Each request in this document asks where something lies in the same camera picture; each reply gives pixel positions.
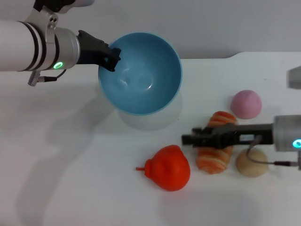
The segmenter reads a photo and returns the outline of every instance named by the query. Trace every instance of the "gray wall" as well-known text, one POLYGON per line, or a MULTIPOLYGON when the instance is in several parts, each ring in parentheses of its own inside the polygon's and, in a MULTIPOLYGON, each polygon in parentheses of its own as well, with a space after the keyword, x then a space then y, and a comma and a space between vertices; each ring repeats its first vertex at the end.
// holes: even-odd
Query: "gray wall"
MULTIPOLYGON (((0 17, 24 20, 34 0, 2 0, 0 17)), ((300 0, 96 0, 60 16, 59 26, 105 42, 135 31, 168 39, 181 58, 241 51, 301 51, 300 0)))

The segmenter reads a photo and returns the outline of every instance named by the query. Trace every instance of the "bowl rim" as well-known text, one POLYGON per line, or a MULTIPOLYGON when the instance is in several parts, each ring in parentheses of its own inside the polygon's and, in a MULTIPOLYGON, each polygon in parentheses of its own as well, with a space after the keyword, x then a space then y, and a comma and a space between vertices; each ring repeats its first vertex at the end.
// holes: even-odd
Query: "bowl rim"
POLYGON ((130 34, 139 34, 139 33, 150 34, 150 35, 156 36, 157 38, 162 39, 162 40, 163 40, 164 42, 166 42, 166 43, 173 49, 173 51, 175 52, 175 54, 176 54, 176 56, 177 56, 177 58, 178 58, 179 64, 180 64, 181 77, 180 77, 180 83, 179 83, 178 89, 177 89, 176 93, 174 94, 173 98, 171 98, 171 100, 170 100, 167 104, 165 104, 163 107, 161 107, 160 109, 155 110, 155 111, 150 112, 150 113, 132 113, 132 112, 127 112, 127 111, 125 111, 125 110, 123 110, 123 109, 117 107, 117 106, 109 99, 109 97, 108 97, 107 94, 105 93, 105 91, 104 91, 104 89, 103 89, 102 82, 100 81, 100 76, 99 76, 99 74, 100 74, 100 73, 99 73, 99 68, 101 68, 101 66, 98 66, 98 82, 99 82, 100 87, 101 87, 101 89, 102 89, 102 92, 105 94, 106 98, 107 98, 107 99, 109 100, 109 102, 110 102, 113 106, 115 106, 119 111, 122 111, 122 112, 127 113, 127 114, 130 114, 130 115, 146 116, 146 115, 155 114, 155 113, 157 113, 157 112, 163 110, 163 109, 166 108, 168 105, 170 105, 170 103, 175 99, 175 97, 178 95, 178 93, 179 93, 179 91, 180 91, 180 88, 181 88, 181 85, 182 85, 183 68, 182 68, 182 62, 181 62, 181 59, 180 59, 180 57, 179 57, 177 51, 176 51, 175 48, 173 47, 173 45, 170 44, 169 41, 167 41, 166 39, 162 38, 161 36, 159 36, 159 35, 157 35, 157 34, 154 34, 154 33, 151 33, 151 32, 132 32, 132 33, 127 33, 127 34, 125 34, 125 35, 123 35, 123 36, 117 38, 116 40, 112 41, 112 42, 109 44, 109 47, 110 47, 113 43, 115 43, 116 41, 118 41, 119 39, 121 39, 121 38, 123 38, 123 37, 125 37, 125 36, 127 36, 127 35, 130 35, 130 34))

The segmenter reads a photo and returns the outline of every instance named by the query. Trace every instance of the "tan bun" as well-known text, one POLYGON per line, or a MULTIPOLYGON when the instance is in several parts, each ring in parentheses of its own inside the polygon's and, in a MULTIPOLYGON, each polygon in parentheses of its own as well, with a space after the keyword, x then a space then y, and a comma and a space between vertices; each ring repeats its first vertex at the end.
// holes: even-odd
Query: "tan bun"
MULTIPOLYGON (((249 156, 258 161, 268 161, 267 156, 261 150, 253 148, 249 156)), ((250 178, 256 178, 267 172, 269 166, 267 164, 259 164, 252 162, 246 157, 246 150, 243 150, 236 158, 235 165, 238 171, 250 178)))

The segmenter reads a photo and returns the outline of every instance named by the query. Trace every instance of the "cable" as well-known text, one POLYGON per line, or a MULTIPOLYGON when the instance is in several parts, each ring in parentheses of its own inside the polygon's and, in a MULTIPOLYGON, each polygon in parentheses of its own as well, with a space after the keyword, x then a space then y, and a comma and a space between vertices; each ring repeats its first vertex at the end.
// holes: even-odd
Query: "cable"
POLYGON ((66 70, 67 70, 67 69, 64 69, 63 72, 60 73, 60 74, 56 77, 56 79, 60 78, 63 74, 65 74, 66 70))
POLYGON ((255 139, 253 140, 253 142, 250 144, 250 146, 248 147, 247 151, 246 151, 246 157, 248 158, 248 160, 255 162, 255 163, 259 163, 259 164, 268 164, 268 165, 274 165, 274 162, 268 162, 268 161, 258 161, 255 159, 252 159, 250 157, 250 151, 252 148, 254 148, 256 145, 260 144, 260 142, 262 141, 262 136, 261 135, 257 135, 255 137, 255 139))
POLYGON ((246 157, 248 160, 255 162, 255 163, 259 163, 259 164, 267 164, 267 165, 275 165, 275 166, 299 166, 299 162, 297 161, 275 161, 275 162, 269 162, 269 161, 258 161, 255 159, 252 159, 250 157, 250 151, 252 148, 254 148, 256 145, 260 144, 260 142, 262 141, 262 136, 261 135, 257 135, 255 137, 255 139, 253 140, 253 142, 250 144, 250 146, 248 147, 247 151, 246 151, 246 157))
POLYGON ((48 76, 40 76, 38 82, 49 82, 49 81, 56 81, 58 78, 60 78, 63 74, 65 74, 67 69, 64 69, 62 73, 60 73, 56 77, 48 77, 48 76))

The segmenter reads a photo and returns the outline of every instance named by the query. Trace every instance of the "wire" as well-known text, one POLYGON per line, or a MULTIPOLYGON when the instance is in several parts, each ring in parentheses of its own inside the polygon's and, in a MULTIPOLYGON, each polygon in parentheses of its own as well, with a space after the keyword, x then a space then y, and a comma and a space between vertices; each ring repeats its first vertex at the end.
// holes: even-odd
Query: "wire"
POLYGON ((62 73, 60 73, 56 77, 48 77, 48 76, 40 76, 38 82, 49 82, 49 81, 56 81, 58 78, 60 78, 63 74, 65 74, 67 69, 64 69, 62 73))
POLYGON ((62 73, 60 73, 58 76, 56 76, 56 79, 60 78, 63 74, 65 74, 67 69, 64 69, 62 73))
POLYGON ((250 146, 248 147, 247 151, 246 151, 246 157, 248 158, 248 160, 255 162, 255 163, 259 163, 259 164, 267 164, 267 165, 274 165, 274 162, 269 162, 269 161, 258 161, 255 159, 252 159, 250 157, 250 151, 252 148, 254 148, 256 145, 258 145, 260 142, 262 141, 262 136, 261 135, 257 135, 255 137, 255 139, 253 140, 253 142, 250 144, 250 146))

